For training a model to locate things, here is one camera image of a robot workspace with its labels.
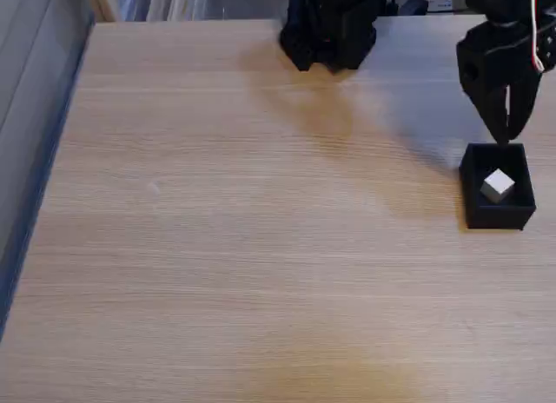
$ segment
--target small white cube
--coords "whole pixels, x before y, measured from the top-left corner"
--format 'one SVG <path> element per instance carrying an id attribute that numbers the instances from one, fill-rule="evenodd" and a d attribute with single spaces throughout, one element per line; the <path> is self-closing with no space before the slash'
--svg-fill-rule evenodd
<path id="1" fill-rule="evenodd" d="M 501 202 L 511 191 L 515 182 L 499 168 L 483 182 L 480 191 L 492 203 Z"/>

